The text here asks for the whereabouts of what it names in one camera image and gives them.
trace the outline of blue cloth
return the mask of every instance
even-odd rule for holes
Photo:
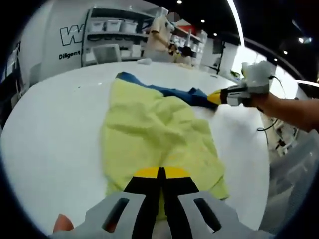
[[[151,88],[154,90],[158,90],[163,93],[164,96],[176,96],[186,103],[188,103],[191,106],[202,106],[206,108],[210,108],[212,110],[217,110],[218,105],[214,104],[207,99],[207,95],[201,91],[200,89],[191,88],[188,92],[187,91],[181,91],[177,89],[170,89],[155,85],[145,85],[142,82],[140,82],[134,75],[127,73],[127,72],[121,72],[117,75],[117,78],[138,84],[140,86],[144,86],[147,88]]]

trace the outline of white table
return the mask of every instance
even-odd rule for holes
[[[99,132],[108,109],[108,90],[117,73],[127,71],[145,84],[207,94],[234,83],[177,65],[136,62],[86,67],[31,87],[13,109],[1,138],[3,163],[25,211],[46,234],[59,213],[77,226],[101,201],[107,182],[101,170]],[[257,229],[264,214],[269,163],[266,138],[256,109],[193,107],[207,119],[230,191],[227,204]]]

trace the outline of yellow towel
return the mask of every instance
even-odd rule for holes
[[[218,160],[208,123],[187,103],[157,90],[116,79],[102,132],[107,195],[122,191],[133,174],[147,167],[180,167],[200,191],[227,198],[224,166]],[[158,219],[164,218],[162,202]]]

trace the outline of finger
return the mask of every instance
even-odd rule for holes
[[[74,228],[71,220],[63,214],[59,214],[55,221],[53,232],[57,231],[70,231]]]

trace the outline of black ceiling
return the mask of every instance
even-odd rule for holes
[[[148,0],[205,30],[209,36],[219,33],[238,35],[227,0]],[[314,0],[234,0],[244,37],[251,39],[293,65],[306,80],[317,79],[319,39],[318,7]],[[299,37],[311,37],[310,44],[300,44]]]

